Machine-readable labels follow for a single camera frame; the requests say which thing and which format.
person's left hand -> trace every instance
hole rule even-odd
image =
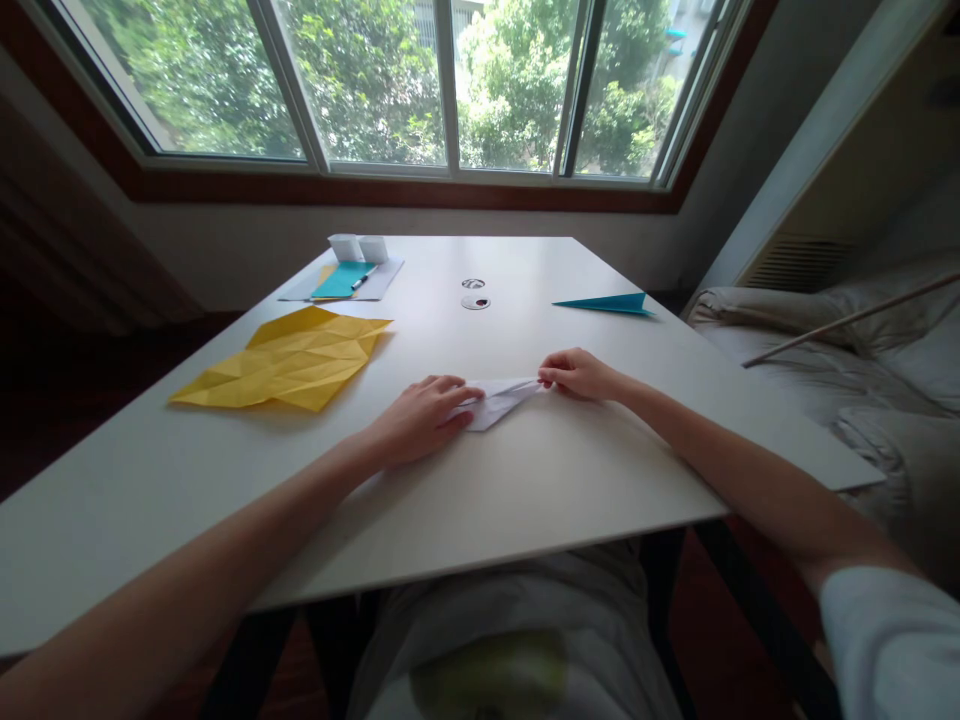
[[[375,452],[382,453],[385,467],[436,452],[470,424],[469,410],[447,420],[460,403],[483,397],[483,390],[463,387],[465,382],[453,375],[431,375],[414,383],[363,431]]]

pen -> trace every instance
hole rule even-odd
[[[376,270],[376,269],[377,269],[376,267],[370,268],[369,272],[367,272],[366,275],[364,275],[362,278],[360,278],[360,279],[357,280],[353,285],[350,286],[350,289],[351,289],[351,290],[356,290],[358,287],[360,287],[361,285],[363,285],[363,284],[367,281],[367,278],[370,277],[370,273],[372,273],[372,272],[373,272],[374,270]]]

wooden stick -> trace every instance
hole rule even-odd
[[[918,288],[916,290],[911,290],[910,292],[904,293],[903,295],[897,295],[896,297],[892,297],[889,300],[884,300],[879,305],[874,305],[873,307],[867,308],[866,310],[855,312],[853,315],[848,315],[847,317],[841,318],[840,320],[836,320],[830,323],[829,325],[824,325],[823,327],[817,328],[816,330],[811,330],[805,335],[801,335],[800,337],[794,338],[793,340],[789,340],[781,345],[777,345],[775,348],[767,350],[765,353],[761,353],[760,355],[757,355],[755,358],[751,360],[747,360],[745,363],[743,363],[743,367],[745,368],[753,367],[757,363],[761,363],[764,360],[769,360],[774,355],[779,355],[784,350],[789,350],[790,348],[796,347],[797,345],[805,343],[808,340],[816,340],[818,337],[820,337],[821,335],[826,335],[831,330],[836,330],[837,328],[844,327],[846,325],[849,325],[850,323],[856,322],[857,320],[863,320],[863,318],[869,317],[870,315],[873,315],[874,313],[878,313],[881,310],[886,310],[887,308],[892,308],[894,305],[899,305],[900,303],[906,302],[907,300],[912,300],[915,297],[926,295],[928,292],[932,290],[936,290],[937,288],[941,288],[945,285],[949,285],[950,283],[955,282],[957,280],[960,280],[960,273],[947,275],[946,277],[940,278],[939,280],[936,280],[935,282],[932,282],[929,285],[924,285],[921,288]]]

sheet of paper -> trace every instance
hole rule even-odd
[[[398,257],[391,257],[382,265],[377,265],[377,269],[374,270],[370,274],[370,277],[367,278],[367,281],[360,286],[360,289],[357,290],[353,299],[379,300],[386,294],[387,288],[390,287],[390,283],[393,282],[397,273],[400,272],[401,267],[403,267],[403,258]]]
[[[354,293],[353,285],[376,267],[373,263],[343,262],[333,274],[313,291],[314,298],[348,298]]]
[[[390,287],[390,283],[403,267],[403,258],[391,257],[387,262],[378,265],[367,281],[353,294],[353,300],[380,300]],[[337,269],[337,265],[324,265],[320,269],[320,277],[306,277],[293,285],[284,293],[280,300],[287,302],[320,302],[323,300],[347,300],[350,298],[333,297],[312,297],[314,291],[330,277],[330,274]]]
[[[473,421],[467,425],[468,432],[483,432],[524,400],[540,392],[536,378],[513,378],[510,380],[468,380],[470,387],[483,388],[483,400],[467,400],[452,413],[459,415],[465,410],[473,413]]]
[[[247,349],[205,371],[173,403],[240,408],[276,399],[314,412],[367,362],[392,320],[308,307],[260,326]]]

wooden floor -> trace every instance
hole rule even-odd
[[[5,358],[0,501],[109,419],[235,319],[202,320],[125,339]],[[819,635],[816,604],[782,556],[742,523],[734,531],[801,633]],[[684,679],[701,718],[793,720],[793,701],[713,569],[688,535],[670,623]],[[151,718],[194,717],[229,644],[221,639],[154,708]],[[0,663],[0,672],[16,659]],[[261,717],[326,717],[319,670],[302,621],[294,627]]]

